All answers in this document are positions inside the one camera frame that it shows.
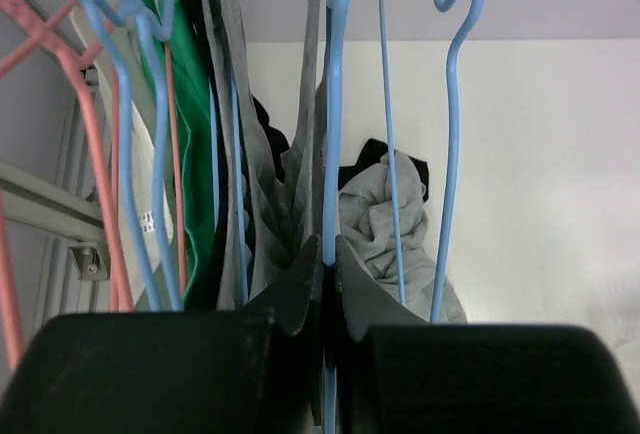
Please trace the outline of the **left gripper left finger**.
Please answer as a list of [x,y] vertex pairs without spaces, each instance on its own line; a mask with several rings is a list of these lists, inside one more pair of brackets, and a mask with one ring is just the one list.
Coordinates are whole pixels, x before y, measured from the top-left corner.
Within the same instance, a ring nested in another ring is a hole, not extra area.
[[72,314],[30,343],[5,433],[310,433],[319,414],[321,244],[233,311]]

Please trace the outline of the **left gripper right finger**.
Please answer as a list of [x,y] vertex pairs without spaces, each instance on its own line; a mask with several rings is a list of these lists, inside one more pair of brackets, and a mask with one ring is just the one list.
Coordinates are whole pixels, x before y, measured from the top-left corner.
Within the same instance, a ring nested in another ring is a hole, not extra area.
[[613,356],[567,325],[430,324],[336,240],[344,433],[635,433]]

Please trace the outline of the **gray tank top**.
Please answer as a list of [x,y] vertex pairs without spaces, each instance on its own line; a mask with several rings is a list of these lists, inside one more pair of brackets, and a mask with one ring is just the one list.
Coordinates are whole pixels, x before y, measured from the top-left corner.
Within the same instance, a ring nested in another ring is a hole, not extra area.
[[[239,0],[217,0],[230,38],[229,55],[239,94],[239,127],[247,163],[241,175],[248,232],[249,294],[284,273],[307,238],[322,229],[327,147],[328,78],[316,75],[320,0],[307,0],[306,32],[296,135],[276,176],[272,150],[251,94]],[[428,319],[436,264],[424,250],[429,220],[424,183],[412,160],[382,154],[338,192],[339,232],[368,274],[391,296]]]

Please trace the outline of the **light blue wire hanger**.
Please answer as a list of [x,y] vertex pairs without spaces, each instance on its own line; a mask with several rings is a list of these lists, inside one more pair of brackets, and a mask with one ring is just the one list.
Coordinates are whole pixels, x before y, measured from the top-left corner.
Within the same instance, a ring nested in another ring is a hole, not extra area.
[[[433,0],[434,6],[441,13],[451,10],[457,0]],[[429,321],[440,321],[441,305],[444,298],[446,267],[448,263],[450,238],[453,224],[454,203],[456,198],[459,155],[460,155],[460,99],[458,84],[458,57],[463,42],[476,25],[484,5],[484,0],[470,0],[468,12],[460,27],[453,36],[446,56],[445,77],[448,103],[448,143],[444,200],[440,222],[438,249],[435,266],[434,287],[432,293]],[[404,263],[401,254],[399,196],[397,192],[397,174],[395,162],[395,146],[393,120],[391,111],[391,88],[388,65],[388,43],[386,29],[385,0],[378,0],[379,30],[382,57],[383,92],[385,105],[385,121],[388,145],[389,174],[392,202],[392,220],[394,225],[394,241],[396,264],[399,275],[399,300],[407,304],[405,290]]]

